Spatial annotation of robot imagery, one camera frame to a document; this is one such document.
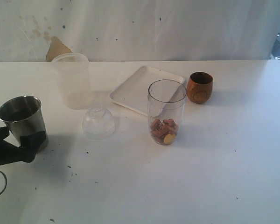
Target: frosted plastic cup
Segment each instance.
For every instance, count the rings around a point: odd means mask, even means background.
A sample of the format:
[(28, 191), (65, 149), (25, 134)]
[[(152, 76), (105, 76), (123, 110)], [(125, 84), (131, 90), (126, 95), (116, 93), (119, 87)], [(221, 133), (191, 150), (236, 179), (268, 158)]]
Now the frosted plastic cup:
[(89, 61), (85, 55), (67, 53), (55, 57), (55, 71), (59, 74), (59, 91), (63, 103), (71, 109), (83, 109), (92, 102)]

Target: gold coin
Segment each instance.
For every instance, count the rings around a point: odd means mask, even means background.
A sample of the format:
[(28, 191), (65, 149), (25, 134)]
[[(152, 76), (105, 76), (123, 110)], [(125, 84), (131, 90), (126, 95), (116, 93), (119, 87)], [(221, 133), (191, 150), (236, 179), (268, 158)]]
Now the gold coin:
[(173, 140), (175, 139), (176, 135), (175, 134), (168, 134), (165, 136), (164, 138), (164, 143), (165, 144), (170, 144), (173, 142)]

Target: small objects in cup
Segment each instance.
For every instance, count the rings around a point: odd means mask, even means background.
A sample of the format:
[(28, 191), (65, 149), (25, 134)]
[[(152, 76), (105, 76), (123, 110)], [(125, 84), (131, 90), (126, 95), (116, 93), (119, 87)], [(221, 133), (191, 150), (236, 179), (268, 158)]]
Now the small objects in cup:
[(153, 139), (161, 145), (171, 144), (178, 131), (178, 125), (173, 119), (155, 119), (150, 126)]

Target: white wall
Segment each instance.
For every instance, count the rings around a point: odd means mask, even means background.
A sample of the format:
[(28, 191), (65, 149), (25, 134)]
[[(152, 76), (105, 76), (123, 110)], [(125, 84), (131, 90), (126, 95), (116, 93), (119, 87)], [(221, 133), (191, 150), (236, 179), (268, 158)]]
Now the white wall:
[(279, 27), (280, 0), (0, 0), (0, 61), (266, 59)]

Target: black cable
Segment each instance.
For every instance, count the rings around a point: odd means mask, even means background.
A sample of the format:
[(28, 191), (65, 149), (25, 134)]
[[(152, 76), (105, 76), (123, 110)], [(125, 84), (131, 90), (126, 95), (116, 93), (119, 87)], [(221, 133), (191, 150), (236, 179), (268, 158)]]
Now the black cable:
[(0, 192), (0, 195), (2, 195), (7, 187), (7, 177), (6, 177), (5, 173), (3, 173), (2, 171), (0, 171), (0, 173), (3, 175), (4, 180), (5, 180), (5, 186), (4, 186), (3, 190)]

